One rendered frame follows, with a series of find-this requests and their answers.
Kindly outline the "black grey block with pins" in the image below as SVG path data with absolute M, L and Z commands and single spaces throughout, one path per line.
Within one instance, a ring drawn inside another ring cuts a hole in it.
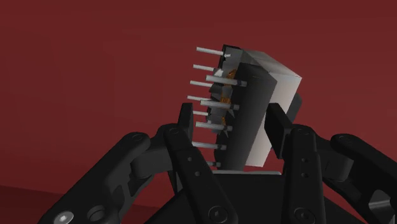
M 210 93 L 209 97 L 188 96 L 207 108 L 193 112 L 205 118 L 195 125 L 216 134 L 214 143 L 193 145 L 213 150 L 211 165 L 217 169 L 241 171 L 247 165 L 263 166 L 272 147 L 264 128 L 267 108 L 277 103 L 295 120 L 302 105 L 297 92 L 302 77 L 265 52 L 231 45 L 223 45 L 221 50 L 198 46 L 196 50 L 217 55 L 219 64 L 193 65 L 208 74 L 204 81 L 192 80 L 190 84 L 207 87 Z

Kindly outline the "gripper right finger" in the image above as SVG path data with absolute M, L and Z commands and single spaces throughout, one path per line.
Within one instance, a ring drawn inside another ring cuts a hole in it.
M 270 103 L 264 129 L 284 160 L 282 224 L 327 224 L 323 186 L 342 196 L 368 224 L 397 224 L 397 162 L 352 134 L 319 137 Z

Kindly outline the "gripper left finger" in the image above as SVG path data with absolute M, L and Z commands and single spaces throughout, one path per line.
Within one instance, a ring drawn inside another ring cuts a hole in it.
M 151 146 L 171 159 L 196 224 L 238 224 L 239 218 L 201 152 L 192 145 L 192 105 L 183 104 L 177 123 L 123 136 L 39 219 L 38 224 L 122 224 L 154 172 L 138 176 L 132 162 Z

